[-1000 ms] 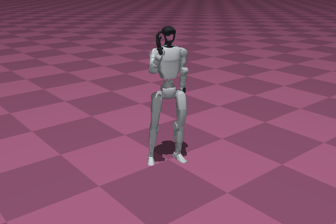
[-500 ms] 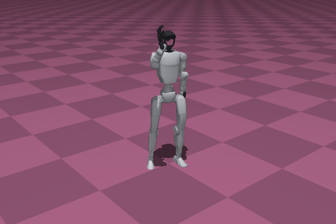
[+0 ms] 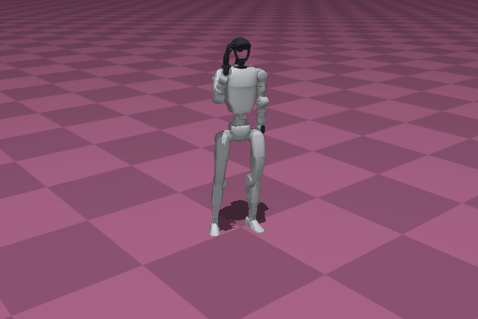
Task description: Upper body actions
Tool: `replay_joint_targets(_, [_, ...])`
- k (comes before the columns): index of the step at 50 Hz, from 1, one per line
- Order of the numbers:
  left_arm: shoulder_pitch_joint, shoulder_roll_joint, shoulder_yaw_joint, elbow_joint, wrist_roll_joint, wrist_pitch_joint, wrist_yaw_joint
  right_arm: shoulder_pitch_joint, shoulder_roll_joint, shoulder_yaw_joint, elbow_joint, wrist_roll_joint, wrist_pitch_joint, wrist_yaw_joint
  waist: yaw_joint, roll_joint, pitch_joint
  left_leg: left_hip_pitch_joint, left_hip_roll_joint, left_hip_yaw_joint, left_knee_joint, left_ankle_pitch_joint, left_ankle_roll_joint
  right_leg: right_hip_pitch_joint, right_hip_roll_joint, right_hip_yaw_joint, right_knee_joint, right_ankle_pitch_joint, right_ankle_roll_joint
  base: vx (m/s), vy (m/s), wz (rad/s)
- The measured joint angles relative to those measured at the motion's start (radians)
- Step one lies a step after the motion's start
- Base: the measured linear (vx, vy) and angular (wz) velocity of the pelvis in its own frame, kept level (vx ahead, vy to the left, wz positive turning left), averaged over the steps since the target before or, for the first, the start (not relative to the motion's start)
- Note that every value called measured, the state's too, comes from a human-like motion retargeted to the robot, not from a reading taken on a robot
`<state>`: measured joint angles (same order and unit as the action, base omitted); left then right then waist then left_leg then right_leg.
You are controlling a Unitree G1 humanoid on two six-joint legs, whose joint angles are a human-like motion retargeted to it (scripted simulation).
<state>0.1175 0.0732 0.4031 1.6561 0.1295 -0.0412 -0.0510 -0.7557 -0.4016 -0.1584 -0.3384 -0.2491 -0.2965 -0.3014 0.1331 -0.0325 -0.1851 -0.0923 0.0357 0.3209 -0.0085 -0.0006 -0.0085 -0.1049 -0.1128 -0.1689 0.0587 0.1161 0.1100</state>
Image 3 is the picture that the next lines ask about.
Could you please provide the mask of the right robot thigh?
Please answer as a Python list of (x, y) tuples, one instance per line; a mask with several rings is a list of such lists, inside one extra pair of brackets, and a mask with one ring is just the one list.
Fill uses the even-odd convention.
[(226, 187), (226, 166), (230, 151), (230, 130), (220, 131), (215, 135), (214, 150), (214, 185), (221, 184), (222, 189)]

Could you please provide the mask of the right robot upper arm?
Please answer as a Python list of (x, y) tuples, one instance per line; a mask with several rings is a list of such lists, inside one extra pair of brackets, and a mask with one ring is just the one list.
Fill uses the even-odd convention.
[[(212, 80), (213, 80), (213, 92), (214, 92), (214, 90), (215, 90), (215, 87), (217, 86), (217, 82), (218, 82), (218, 80), (219, 80), (219, 77), (221, 76), (221, 71), (222, 71), (222, 69), (218, 69), (218, 70), (215, 72), (215, 74), (214, 74), (214, 76), (213, 76), (213, 78), (212, 78)], [(217, 104), (222, 104), (222, 103), (224, 103), (224, 99), (225, 99), (225, 94), (223, 94), (223, 95), (218, 95), (218, 94), (217, 94), (217, 95), (215, 96), (215, 99), (214, 99), (213, 102), (214, 102), (214, 103), (217, 103)]]

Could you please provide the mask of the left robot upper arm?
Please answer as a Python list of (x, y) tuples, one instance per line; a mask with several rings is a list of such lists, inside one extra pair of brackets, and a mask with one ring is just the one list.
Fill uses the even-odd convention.
[(260, 108), (268, 106), (269, 100), (264, 95), (267, 85), (267, 73), (259, 68), (255, 68), (258, 73), (257, 87), (256, 87), (256, 105)]

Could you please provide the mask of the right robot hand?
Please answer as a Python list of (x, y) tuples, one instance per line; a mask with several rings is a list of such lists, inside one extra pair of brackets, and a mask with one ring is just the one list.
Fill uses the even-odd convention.
[[(229, 74), (229, 68), (231, 67), (231, 65), (229, 65), (229, 55), (230, 55), (230, 52), (232, 51), (232, 48), (231, 47), (234, 47), (235, 43), (230, 43), (227, 45), (226, 47), (226, 52), (223, 56), (223, 65), (222, 65), (222, 68), (223, 68), (223, 74), (224, 75), (228, 75)], [(231, 48), (231, 49), (230, 49)]]

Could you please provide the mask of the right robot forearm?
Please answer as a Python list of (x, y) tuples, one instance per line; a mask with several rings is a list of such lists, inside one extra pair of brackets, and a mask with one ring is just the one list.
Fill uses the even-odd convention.
[(215, 87), (214, 93), (212, 95), (212, 101), (214, 101), (215, 96), (218, 95), (223, 95), (226, 92), (226, 87), (229, 83), (229, 76), (231, 75), (232, 70), (229, 68), (229, 74), (224, 75), (223, 74), (223, 69), (221, 71), (221, 76), (219, 77), (219, 80), (217, 82), (217, 86)]

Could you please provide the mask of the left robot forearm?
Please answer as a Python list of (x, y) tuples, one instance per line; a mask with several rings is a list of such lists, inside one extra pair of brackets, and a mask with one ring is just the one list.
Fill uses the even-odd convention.
[(266, 115), (266, 112), (267, 112), (267, 106), (263, 107), (263, 108), (260, 108), (260, 107), (257, 107), (256, 108), (256, 111), (257, 111), (257, 117), (256, 117), (256, 126), (255, 128), (259, 131), (261, 131), (261, 127), (262, 126), (265, 126), (265, 115)]

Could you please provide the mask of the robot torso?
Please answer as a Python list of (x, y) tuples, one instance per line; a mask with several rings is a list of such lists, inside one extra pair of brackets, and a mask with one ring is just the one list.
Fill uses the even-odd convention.
[(249, 66), (244, 64), (247, 66), (246, 69), (234, 66), (230, 67), (232, 73), (229, 76), (224, 102), (230, 112), (237, 114), (229, 122), (230, 141), (243, 141), (250, 137), (250, 124), (246, 121), (247, 116), (243, 114), (252, 112), (255, 104), (258, 73), (251, 64)]

